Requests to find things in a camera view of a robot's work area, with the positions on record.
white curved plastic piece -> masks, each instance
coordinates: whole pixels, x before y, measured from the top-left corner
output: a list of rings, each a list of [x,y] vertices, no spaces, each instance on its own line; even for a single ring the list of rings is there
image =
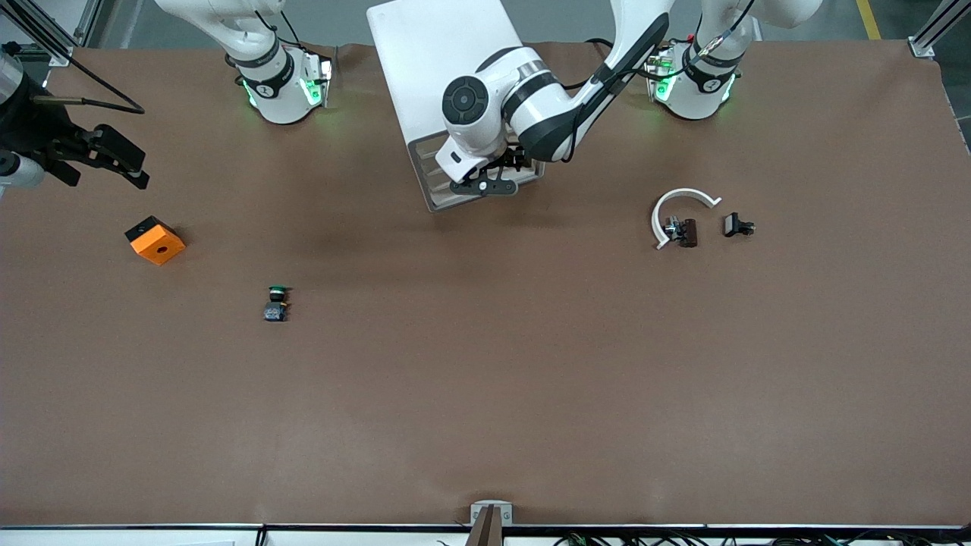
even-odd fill
[[[654,211],[651,213],[651,229],[654,230],[654,237],[657,238],[658,250],[664,248],[664,245],[668,244],[668,242],[671,240],[671,238],[667,236],[667,233],[664,232],[664,227],[661,226],[659,215],[661,212],[661,205],[664,204],[664,201],[667,201],[673,197],[693,197],[704,203],[709,209],[715,208],[715,205],[721,203],[721,197],[713,199],[708,195],[708,193],[705,193],[700,189],[678,188],[672,189],[671,191],[661,195],[661,198],[657,200],[657,204],[654,205]]]

yellow floor line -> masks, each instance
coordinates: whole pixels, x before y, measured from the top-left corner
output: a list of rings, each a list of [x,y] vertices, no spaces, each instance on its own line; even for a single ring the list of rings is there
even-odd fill
[[[880,40],[880,29],[877,28],[877,20],[873,18],[870,0],[856,0],[856,8],[859,9],[859,16],[863,19],[866,37],[870,40]]]

green indicator light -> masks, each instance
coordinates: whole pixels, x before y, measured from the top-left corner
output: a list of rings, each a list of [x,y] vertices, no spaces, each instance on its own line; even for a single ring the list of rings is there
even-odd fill
[[[661,80],[661,82],[657,84],[657,92],[655,93],[657,100],[660,100],[660,101],[667,100],[668,97],[671,96],[671,88],[674,87],[674,84],[676,82],[677,80],[673,78],[666,78],[664,80]]]
[[[243,89],[246,90],[246,95],[250,98],[250,105],[256,108],[256,99],[252,98],[252,91],[250,91],[250,86],[243,80]]]
[[[731,93],[731,85],[735,83],[735,75],[732,74],[728,83],[725,84],[725,94],[721,96],[721,102],[728,100],[728,94]]]
[[[314,82],[304,81],[303,79],[300,80],[300,84],[304,90],[304,94],[307,95],[307,102],[311,106],[320,104],[320,86]]]

orange cube with hole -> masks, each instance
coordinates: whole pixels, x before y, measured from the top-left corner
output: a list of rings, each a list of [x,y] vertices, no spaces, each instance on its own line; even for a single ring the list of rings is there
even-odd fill
[[[138,256],[161,265],[185,249],[185,243],[171,227],[149,216],[124,233]]]

floor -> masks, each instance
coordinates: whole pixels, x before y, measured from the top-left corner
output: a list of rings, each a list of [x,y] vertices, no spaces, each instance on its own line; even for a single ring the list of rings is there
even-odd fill
[[[371,44],[364,16],[367,8],[385,0],[291,0],[287,6],[300,39],[320,45]],[[90,44],[100,48],[214,48],[208,36],[161,11],[152,0],[104,0]],[[927,21],[939,0],[823,0],[819,11],[803,25],[785,30],[762,26],[765,40],[866,40],[861,8],[872,2],[875,28],[883,39],[913,35]],[[579,42],[611,37],[614,23],[609,0],[503,0],[524,42]],[[697,24],[700,0],[681,0],[671,14],[671,36],[684,36]],[[936,46],[945,89],[962,129],[971,130],[971,17],[962,21]],[[271,20],[283,26],[281,20]]]

